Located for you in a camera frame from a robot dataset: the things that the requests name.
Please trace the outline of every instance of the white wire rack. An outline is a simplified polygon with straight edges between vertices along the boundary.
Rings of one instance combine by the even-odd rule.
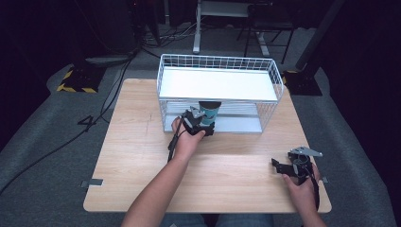
[[[215,132],[260,133],[284,91],[272,59],[162,55],[157,94],[164,131],[199,101],[221,101]]]

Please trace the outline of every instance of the wire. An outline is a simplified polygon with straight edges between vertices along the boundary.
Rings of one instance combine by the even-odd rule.
[[[158,56],[158,55],[156,55],[156,54],[154,54],[154,53],[152,53],[152,52],[146,50],[143,46],[142,46],[142,49],[143,49],[146,53],[150,54],[151,56],[153,56],[153,57],[155,57],[155,58],[157,58],[157,59],[162,58],[162,57],[160,57],[160,56]]]
[[[309,161],[309,158],[307,157],[307,155],[304,154],[298,154],[298,158],[296,160],[294,160],[294,163],[296,163],[297,165],[303,165],[306,164]]]
[[[93,65],[94,67],[108,68],[108,67],[112,67],[112,66],[116,66],[116,65],[125,63],[125,62],[129,61],[130,58],[131,58],[131,56],[129,55],[129,56],[127,56],[127,58],[122,59],[122,60],[104,61],[104,62],[90,62],[90,64]]]
[[[168,153],[167,162],[170,162],[171,159],[173,158],[174,149],[175,149],[175,147],[176,147],[176,145],[177,145],[178,139],[180,138],[181,134],[184,133],[184,131],[183,131],[183,132],[180,133],[180,135],[178,134],[179,131],[180,131],[180,127],[181,127],[181,124],[182,124],[182,123],[183,123],[183,116],[180,118],[180,122],[179,122],[179,124],[178,124],[177,130],[176,130],[176,132],[174,133],[173,139],[171,140],[170,144],[168,145],[169,153]]]
[[[124,64],[124,66],[123,66],[123,68],[122,68],[122,69],[123,69],[123,70],[122,70],[122,74],[120,74],[121,80],[119,81],[118,88],[117,88],[117,92],[115,92],[112,101],[109,103],[109,105],[106,107],[106,109],[100,113],[100,115],[95,119],[95,121],[93,121],[90,125],[88,125],[88,126],[86,127],[86,129],[82,130],[80,133],[78,133],[76,136],[74,136],[73,138],[71,138],[70,140],[68,140],[66,143],[64,143],[64,144],[62,144],[61,146],[59,146],[58,148],[55,148],[55,149],[53,149],[52,151],[46,153],[44,156],[42,156],[42,157],[39,158],[38,160],[36,160],[36,161],[33,162],[32,164],[30,164],[29,166],[25,167],[23,170],[19,171],[19,172],[18,172],[11,180],[9,180],[9,181],[7,182],[7,184],[1,189],[1,191],[0,191],[0,196],[3,195],[3,192],[6,191],[6,189],[9,188],[9,186],[10,186],[15,180],[17,180],[22,174],[24,174],[24,173],[25,173],[26,171],[28,171],[30,168],[32,168],[32,167],[34,167],[35,165],[37,165],[37,164],[38,164],[40,161],[42,161],[43,159],[45,159],[45,158],[47,158],[48,156],[50,156],[50,155],[56,153],[57,151],[59,151],[60,149],[64,148],[65,146],[71,144],[71,143],[72,143],[73,141],[75,141],[77,138],[79,138],[80,136],[82,136],[86,131],[88,131],[90,128],[92,128],[92,127],[96,124],[96,122],[100,119],[100,117],[103,117],[103,114],[105,114],[105,113],[110,109],[110,107],[112,106],[112,103],[114,102],[114,100],[115,100],[115,98],[116,98],[116,96],[117,96],[118,90],[119,90],[119,88],[121,87],[121,84],[122,84],[122,81],[123,81],[122,78],[123,78],[123,76],[125,75],[125,72],[127,71],[127,68],[128,68],[128,66],[130,65],[130,63],[132,62],[134,56],[135,56],[135,55],[133,55],[132,58],[131,58],[129,61],[127,61],[126,64]]]
[[[161,38],[161,44],[160,44],[160,45],[158,45],[158,44],[149,44],[149,43],[148,43],[148,41],[154,41],[154,38],[144,38],[144,39],[142,40],[142,46],[145,46],[145,47],[147,47],[147,48],[166,47],[166,46],[168,46],[169,44],[171,44],[171,43],[173,43],[173,42],[175,42],[175,41],[181,41],[181,40],[183,40],[183,39],[186,39],[186,38],[189,37],[189,36],[195,35],[195,32],[194,32],[194,33],[191,33],[191,34],[185,34],[185,33],[186,33],[187,31],[189,31],[191,28],[193,28],[196,24],[197,24],[197,23],[192,24],[192,25],[189,26],[188,28],[184,28],[183,31],[181,31],[180,33],[177,31],[177,28],[175,28],[175,31],[174,31],[172,34],[168,34],[168,32],[171,30],[171,29],[169,29],[169,30],[165,33],[165,35],[160,36],[160,38]]]
[[[113,103],[113,101],[115,100],[115,98],[116,98],[116,96],[117,96],[117,94],[118,94],[118,90],[120,89],[121,81],[123,80],[123,77],[124,77],[124,74],[125,74],[125,70],[124,70],[124,69],[126,69],[126,68],[128,67],[128,65],[129,65],[128,63],[126,63],[126,64],[123,65],[123,67],[122,67],[121,70],[120,70],[120,76],[119,76],[118,79],[113,83],[112,89],[110,89],[109,93],[107,94],[107,97],[109,97],[109,95],[110,95],[110,93],[112,92],[112,90],[113,90],[115,84],[117,84],[117,82],[120,81],[120,83],[119,83],[119,85],[118,85],[118,88],[117,88],[117,90],[116,90],[115,93],[114,93],[114,97],[113,97],[111,103]],[[102,106],[101,106],[100,115],[101,115],[101,118],[102,118],[105,122],[107,122],[108,124],[110,124],[110,121],[109,121],[109,120],[106,120],[106,119],[103,117],[103,114],[102,114],[102,113],[103,113],[103,110],[104,110],[104,106],[105,106],[106,101],[107,101],[107,97],[106,97],[106,99],[104,99],[103,104],[102,104]]]
[[[303,167],[304,170],[306,170],[307,175],[309,176],[310,180],[312,181],[313,184],[313,191],[315,192],[315,206],[316,210],[319,210],[319,206],[321,204],[320,196],[319,196],[319,185],[318,182],[315,179],[315,173],[311,173],[307,167]]]
[[[184,132],[186,132],[186,130],[181,131],[181,133],[178,135],[178,137],[180,138],[180,136],[181,136]]]

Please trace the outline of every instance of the chair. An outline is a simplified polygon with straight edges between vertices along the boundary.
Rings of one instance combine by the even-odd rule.
[[[277,34],[273,39],[266,44],[266,46],[285,46],[283,59],[281,63],[284,63],[286,58],[288,47],[291,42],[292,35],[294,33],[294,25],[291,21],[287,8],[283,4],[279,4],[280,0],[276,2],[260,1],[255,0],[252,5],[248,6],[248,18],[245,26],[248,27],[247,42],[245,44],[244,58],[247,57],[248,45],[251,37],[251,32],[256,32],[259,35],[263,35],[263,32],[276,32]],[[242,27],[238,37],[239,40],[244,27]],[[287,44],[274,44],[273,42],[281,34],[282,31],[290,31]]]

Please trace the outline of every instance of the dark background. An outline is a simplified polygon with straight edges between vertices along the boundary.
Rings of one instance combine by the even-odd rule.
[[[333,1],[306,2],[300,26],[319,26]],[[135,17],[140,12],[132,8],[134,3],[152,16]],[[2,1],[0,149],[49,96],[47,79],[64,65],[115,54],[111,49],[129,52],[145,24],[156,27],[157,36],[155,21],[164,22],[163,1],[78,4],[86,18],[74,1]],[[196,1],[169,0],[168,4],[172,26],[194,22],[194,10],[189,9],[196,7]],[[399,15],[398,1],[345,1],[309,63],[318,64],[329,78],[330,94],[387,185],[394,215],[401,223]],[[88,22],[95,26],[90,28]]]

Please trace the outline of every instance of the person's right hand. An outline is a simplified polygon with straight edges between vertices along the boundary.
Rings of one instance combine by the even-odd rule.
[[[312,164],[312,168],[316,182],[319,182],[321,177],[319,169],[314,164]],[[318,214],[318,211],[316,210],[315,192],[313,189],[312,180],[308,178],[301,185],[297,185],[286,174],[283,174],[283,179],[288,186],[289,195],[291,196],[292,203],[294,204],[298,213],[300,213],[301,216]]]

